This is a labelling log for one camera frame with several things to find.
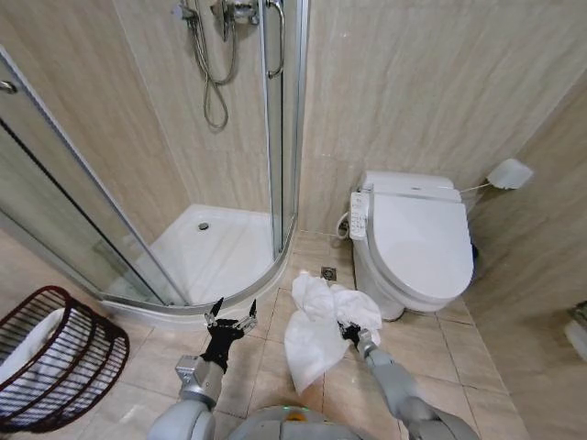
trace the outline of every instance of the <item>toilet bowl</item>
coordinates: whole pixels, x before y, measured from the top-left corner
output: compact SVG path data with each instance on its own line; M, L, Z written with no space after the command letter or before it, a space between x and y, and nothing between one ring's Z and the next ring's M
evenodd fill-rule
M449 179L366 171L350 222L357 288L383 319L440 310L471 282L466 210Z

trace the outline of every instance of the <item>laundry basket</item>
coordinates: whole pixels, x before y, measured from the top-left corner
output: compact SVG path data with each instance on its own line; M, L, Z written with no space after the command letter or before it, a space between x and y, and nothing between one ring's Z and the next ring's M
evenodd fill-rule
M123 329L61 287L35 291L0 321L0 432L69 424L105 396L127 358Z

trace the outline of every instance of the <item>floor drain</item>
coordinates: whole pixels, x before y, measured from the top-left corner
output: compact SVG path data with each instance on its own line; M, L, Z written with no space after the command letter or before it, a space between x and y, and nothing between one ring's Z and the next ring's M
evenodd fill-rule
M322 273L322 278L324 278L326 281L336 281L337 280L337 268L328 268L328 267L322 266L320 273Z

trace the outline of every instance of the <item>white towel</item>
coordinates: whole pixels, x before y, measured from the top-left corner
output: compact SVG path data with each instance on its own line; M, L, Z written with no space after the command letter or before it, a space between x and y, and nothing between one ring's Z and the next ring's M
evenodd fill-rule
M53 332L61 322L65 309L57 309L49 313L28 333L15 351L0 365L0 383L8 380L13 374L22 369L53 336Z
M344 357L350 342L342 338L338 322L369 329L379 344L381 312L365 293L328 287L325 280L302 272L293 280L292 296L299 310L290 318L284 344L298 394Z
M7 380L42 349L55 332L63 314L64 309L55 310L35 325L27 337L0 366L0 378ZM11 396L26 396L27 400L31 402L45 392L60 377L64 373L64 370L80 354L82 347L85 347L90 335L90 325L89 318L72 309L68 324L63 327L52 345L39 358L36 364L34 364L34 369L27 370L24 375L0 391L0 402L2 402L0 404L0 415L9 415L24 406L25 403L10 399ZM64 396L73 396L76 388L81 389L90 380L97 369L97 365L100 365L106 357L107 345L98 346L92 344L91 347L91 358L88 359L88 354L86 353L82 361L67 376L67 383L59 385L50 395L60 393L65 402L66 399ZM95 380L92 382L91 387L99 391L105 389L108 385L108 379L104 376L101 379L104 381ZM22 417L27 423L32 423L51 413L55 409L54 405L54 400L48 403L42 401L34 405L34 413L26 411L18 417ZM82 407L86 405L87 402L79 403L75 406ZM40 412L38 411L39 409L44 409L45 412Z

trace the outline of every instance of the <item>toilet lid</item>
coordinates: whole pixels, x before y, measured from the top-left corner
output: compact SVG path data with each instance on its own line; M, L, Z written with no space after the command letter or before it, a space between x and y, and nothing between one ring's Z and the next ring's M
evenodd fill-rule
M390 281L424 300L467 288L473 267L462 203L375 193L372 208L371 254Z

